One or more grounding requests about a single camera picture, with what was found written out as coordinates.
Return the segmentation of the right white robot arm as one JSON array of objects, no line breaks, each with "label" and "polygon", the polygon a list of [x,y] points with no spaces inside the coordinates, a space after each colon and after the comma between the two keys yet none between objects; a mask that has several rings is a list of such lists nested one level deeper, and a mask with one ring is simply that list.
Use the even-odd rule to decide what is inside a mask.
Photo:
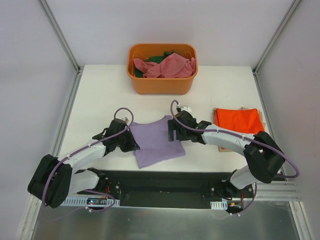
[{"label": "right white robot arm", "polygon": [[200,121],[182,110],[168,120],[169,141],[191,141],[214,145],[243,156],[246,166],[234,170],[220,186],[217,195],[225,199],[237,197],[243,189],[256,182],[271,183],[285,163],[282,151],[264,131],[257,134],[241,133],[221,128],[208,121]]}]

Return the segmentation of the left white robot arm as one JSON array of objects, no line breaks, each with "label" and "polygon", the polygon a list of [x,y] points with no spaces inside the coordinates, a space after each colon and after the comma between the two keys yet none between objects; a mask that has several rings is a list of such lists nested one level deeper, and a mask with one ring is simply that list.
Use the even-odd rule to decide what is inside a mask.
[{"label": "left white robot arm", "polygon": [[91,162],[110,154],[116,148],[124,153],[139,150],[130,125],[115,118],[109,127],[92,137],[85,145],[60,156],[45,155],[31,178],[27,191],[45,206],[59,207],[72,194],[90,190],[105,195],[107,176]]}]

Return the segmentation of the orange plastic bin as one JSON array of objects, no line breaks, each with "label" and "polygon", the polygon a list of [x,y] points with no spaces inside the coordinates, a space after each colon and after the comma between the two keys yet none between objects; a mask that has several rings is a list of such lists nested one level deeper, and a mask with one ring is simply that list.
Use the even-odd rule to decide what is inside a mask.
[{"label": "orange plastic bin", "polygon": [[[175,52],[189,60],[194,58],[194,73],[184,78],[136,77],[134,59],[145,61],[150,57],[161,56],[165,52]],[[126,71],[134,90],[138,94],[184,95],[191,89],[193,80],[198,73],[196,50],[186,43],[138,43],[133,45],[128,52]]]}]

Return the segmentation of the lavender t shirt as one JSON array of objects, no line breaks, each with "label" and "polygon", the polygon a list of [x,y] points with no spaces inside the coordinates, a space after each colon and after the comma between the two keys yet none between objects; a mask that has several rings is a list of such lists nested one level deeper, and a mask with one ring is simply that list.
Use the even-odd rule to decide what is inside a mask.
[{"label": "lavender t shirt", "polygon": [[168,121],[171,119],[170,115],[165,115],[155,122],[131,125],[131,133],[139,146],[134,156],[140,169],[186,155],[180,141],[169,141]]}]

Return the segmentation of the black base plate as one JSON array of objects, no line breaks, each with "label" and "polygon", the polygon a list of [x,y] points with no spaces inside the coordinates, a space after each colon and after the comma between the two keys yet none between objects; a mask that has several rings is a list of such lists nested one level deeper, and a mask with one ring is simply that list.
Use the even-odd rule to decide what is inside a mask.
[{"label": "black base plate", "polygon": [[240,202],[243,208],[229,208],[238,213],[245,201],[254,197],[254,185],[232,198],[217,195],[216,187],[225,182],[228,172],[158,172],[102,170],[106,174],[106,194],[81,191],[68,197],[94,197],[120,200],[119,207],[211,209],[210,202]]}]

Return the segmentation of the left aluminium frame post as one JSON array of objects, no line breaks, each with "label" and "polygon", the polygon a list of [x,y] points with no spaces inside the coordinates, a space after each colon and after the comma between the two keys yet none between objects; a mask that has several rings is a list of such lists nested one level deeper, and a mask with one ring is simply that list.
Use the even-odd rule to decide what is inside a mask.
[{"label": "left aluminium frame post", "polygon": [[64,51],[65,55],[67,56],[69,62],[71,63],[72,67],[74,68],[75,72],[77,74],[81,73],[82,67],[79,65],[78,61],[76,60],[75,55],[73,54],[73,51],[65,38],[65,35],[57,21],[57,19],[54,16],[54,13],[48,3],[47,0],[37,0],[37,3],[39,4],[41,10],[43,11],[45,17],[47,18],[47,21],[52,28],[60,46],[62,47],[62,50]]}]

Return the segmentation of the pink t shirt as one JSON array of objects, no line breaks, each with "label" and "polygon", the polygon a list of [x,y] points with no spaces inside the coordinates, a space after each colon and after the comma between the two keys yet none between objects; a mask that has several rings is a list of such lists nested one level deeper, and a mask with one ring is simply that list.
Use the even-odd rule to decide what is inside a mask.
[{"label": "pink t shirt", "polygon": [[160,64],[143,62],[134,58],[133,63],[144,72],[143,78],[189,78],[196,72],[196,59],[185,58],[176,52],[166,57]]}]

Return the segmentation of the right aluminium frame post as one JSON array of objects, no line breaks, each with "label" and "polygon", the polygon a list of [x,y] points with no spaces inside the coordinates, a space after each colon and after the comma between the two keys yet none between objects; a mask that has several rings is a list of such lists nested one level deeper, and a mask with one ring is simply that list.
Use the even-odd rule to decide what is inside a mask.
[{"label": "right aluminium frame post", "polygon": [[256,76],[257,73],[259,72],[259,70],[261,69],[261,67],[264,64],[264,62],[266,61],[268,55],[270,54],[270,52],[272,51],[272,49],[276,45],[277,41],[280,39],[281,35],[283,34],[285,29],[289,25],[292,17],[296,13],[296,11],[298,10],[298,8],[302,2],[303,2],[303,0],[293,0],[292,3],[289,5],[289,8],[285,12],[283,18],[281,19],[279,25],[277,26],[277,28],[275,30],[275,32],[273,33],[272,37],[270,38],[269,42],[267,43],[258,62],[252,68],[252,73],[254,76]]}]

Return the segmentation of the green t shirt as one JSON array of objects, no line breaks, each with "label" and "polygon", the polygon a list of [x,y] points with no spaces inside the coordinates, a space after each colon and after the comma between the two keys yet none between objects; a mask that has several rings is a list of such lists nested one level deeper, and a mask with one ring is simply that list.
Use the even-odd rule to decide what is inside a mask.
[{"label": "green t shirt", "polygon": [[[155,64],[160,64],[165,58],[167,58],[168,56],[170,56],[171,54],[175,53],[175,51],[172,52],[168,52],[165,51],[163,53],[163,55],[156,55],[156,56],[151,56],[149,58],[146,58],[145,60],[143,60],[143,62],[145,63],[155,63]],[[135,63],[133,63],[134,66],[134,75],[137,78],[143,78],[144,77],[144,72],[141,71]]]}]

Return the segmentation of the aluminium frame post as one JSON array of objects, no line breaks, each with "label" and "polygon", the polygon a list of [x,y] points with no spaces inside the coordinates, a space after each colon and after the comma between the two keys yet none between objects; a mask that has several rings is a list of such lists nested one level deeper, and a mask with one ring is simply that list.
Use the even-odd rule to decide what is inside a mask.
[{"label": "aluminium frame post", "polygon": [[65,38],[65,35],[57,21],[57,19],[54,16],[54,13],[48,3],[47,0],[37,0],[37,3],[39,4],[41,10],[43,11],[45,17],[47,18],[47,21],[52,28],[60,46],[62,47],[62,50],[64,51],[65,55],[67,56],[69,62],[71,63],[72,67],[74,68],[75,72],[77,74],[81,73],[82,67],[79,65],[78,61],[76,60],[75,55],[73,54],[73,51]]},{"label": "aluminium frame post", "polygon": [[281,35],[283,34],[285,29],[289,25],[292,17],[296,13],[296,11],[298,10],[298,8],[302,2],[303,2],[303,0],[293,0],[292,3],[289,5],[289,8],[285,12],[283,18],[281,19],[279,25],[277,26],[277,28],[275,30],[275,32],[273,33],[272,37],[270,38],[269,42],[267,43],[258,62],[252,68],[252,73],[254,76],[256,76],[257,73],[259,72],[259,70],[261,69],[261,67],[264,64],[264,62],[266,61],[268,55],[270,54],[270,52],[272,51],[272,49],[276,45],[277,41],[280,39]]}]

